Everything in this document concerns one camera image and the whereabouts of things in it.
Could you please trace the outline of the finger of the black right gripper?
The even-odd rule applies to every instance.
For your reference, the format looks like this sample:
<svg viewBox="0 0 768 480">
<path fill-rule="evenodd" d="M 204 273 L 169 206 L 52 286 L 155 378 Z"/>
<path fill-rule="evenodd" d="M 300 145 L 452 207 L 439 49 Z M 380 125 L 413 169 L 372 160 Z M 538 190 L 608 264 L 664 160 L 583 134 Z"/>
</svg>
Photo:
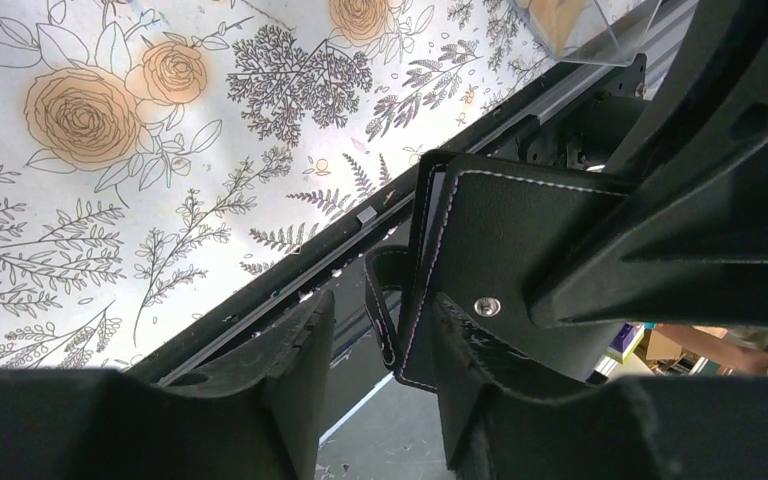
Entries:
<svg viewBox="0 0 768 480">
<path fill-rule="evenodd" d="M 529 297 L 540 326 L 768 328 L 768 1 L 702 1 L 607 171 L 637 184 Z"/>
</svg>

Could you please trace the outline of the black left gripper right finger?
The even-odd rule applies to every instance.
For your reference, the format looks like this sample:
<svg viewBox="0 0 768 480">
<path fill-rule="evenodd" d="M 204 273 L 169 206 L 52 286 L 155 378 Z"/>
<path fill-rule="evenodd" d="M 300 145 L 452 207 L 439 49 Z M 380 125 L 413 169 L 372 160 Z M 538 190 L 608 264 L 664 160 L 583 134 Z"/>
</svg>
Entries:
<svg viewBox="0 0 768 480">
<path fill-rule="evenodd" d="M 460 479 L 768 479 L 768 377 L 592 385 L 445 296 L 431 331 L 446 462 Z"/>
</svg>

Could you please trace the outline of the black leather card holder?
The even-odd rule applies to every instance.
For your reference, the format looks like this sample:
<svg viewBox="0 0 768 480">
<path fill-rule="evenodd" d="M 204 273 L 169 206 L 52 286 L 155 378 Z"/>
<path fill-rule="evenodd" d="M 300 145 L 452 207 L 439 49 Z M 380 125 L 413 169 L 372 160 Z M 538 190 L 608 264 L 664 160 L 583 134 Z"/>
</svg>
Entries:
<svg viewBox="0 0 768 480">
<path fill-rule="evenodd" d="M 365 256 L 366 310 L 385 367 L 435 390 L 432 310 L 443 295 L 521 355 L 588 379 L 616 328 L 538 327 L 526 296 L 633 189 L 601 173 L 429 151 L 408 244 Z"/>
</svg>

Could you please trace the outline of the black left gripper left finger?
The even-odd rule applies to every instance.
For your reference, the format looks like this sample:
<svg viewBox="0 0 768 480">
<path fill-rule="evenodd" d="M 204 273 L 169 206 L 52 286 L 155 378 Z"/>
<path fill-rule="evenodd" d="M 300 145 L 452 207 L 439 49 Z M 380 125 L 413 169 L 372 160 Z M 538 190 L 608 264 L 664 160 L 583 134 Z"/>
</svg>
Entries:
<svg viewBox="0 0 768 480">
<path fill-rule="evenodd" d="M 334 313 L 319 292 L 167 387 L 0 370 L 0 479 L 310 479 Z"/>
</svg>

